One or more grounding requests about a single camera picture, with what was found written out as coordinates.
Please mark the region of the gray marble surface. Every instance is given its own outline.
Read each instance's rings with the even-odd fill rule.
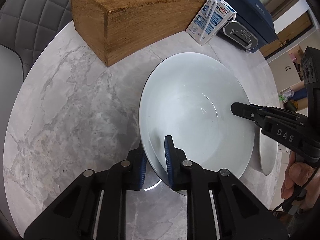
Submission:
[[[181,32],[107,68],[71,22],[36,61],[9,120],[4,183],[21,235],[81,172],[109,169],[137,147],[145,81],[163,59],[186,51],[220,61],[238,78],[251,103],[279,106],[271,70],[260,52],[239,50],[217,36],[201,47]],[[241,177],[266,207],[272,201],[280,162],[278,155],[269,176],[248,166]],[[158,181],[148,166],[144,189]],[[186,197],[162,182],[152,190],[128,192],[126,212],[127,239],[187,237]]]

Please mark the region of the silver bolt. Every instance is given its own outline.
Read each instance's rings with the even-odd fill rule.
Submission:
[[[190,160],[184,160],[184,161],[182,162],[182,165],[183,165],[183,166],[186,166],[186,167],[190,167],[190,166],[192,165],[192,161],[190,161]]]
[[[124,160],[121,162],[122,167],[128,167],[130,164],[131,164],[131,162],[129,162],[128,160]]]
[[[230,171],[228,171],[227,169],[223,169],[220,171],[220,174],[224,177],[228,177],[230,175]]]
[[[92,171],[92,170],[85,170],[85,171],[83,172],[83,176],[85,176],[85,177],[91,177],[92,174],[93,174],[93,171]]]

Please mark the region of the milk carton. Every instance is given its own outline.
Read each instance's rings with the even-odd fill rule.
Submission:
[[[226,1],[207,0],[186,32],[200,45],[204,45],[232,18],[236,20],[236,11]]]

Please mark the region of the quilted chair back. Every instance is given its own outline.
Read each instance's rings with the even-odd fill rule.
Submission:
[[[0,9],[0,44],[20,55],[23,79],[71,20],[70,0],[6,0]]]

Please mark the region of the table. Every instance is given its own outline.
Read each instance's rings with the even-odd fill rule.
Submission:
[[[4,183],[21,235],[84,170],[102,171],[139,143],[138,110],[145,81],[165,58],[206,54],[238,78],[251,103],[278,106],[271,70],[258,51],[220,37],[200,46],[181,32],[107,68],[70,22],[40,55],[15,101],[4,145]],[[269,207],[281,156],[269,176],[248,166],[241,181]],[[147,166],[144,189],[159,178]],[[187,199],[160,182],[127,193],[127,239],[186,239]]]

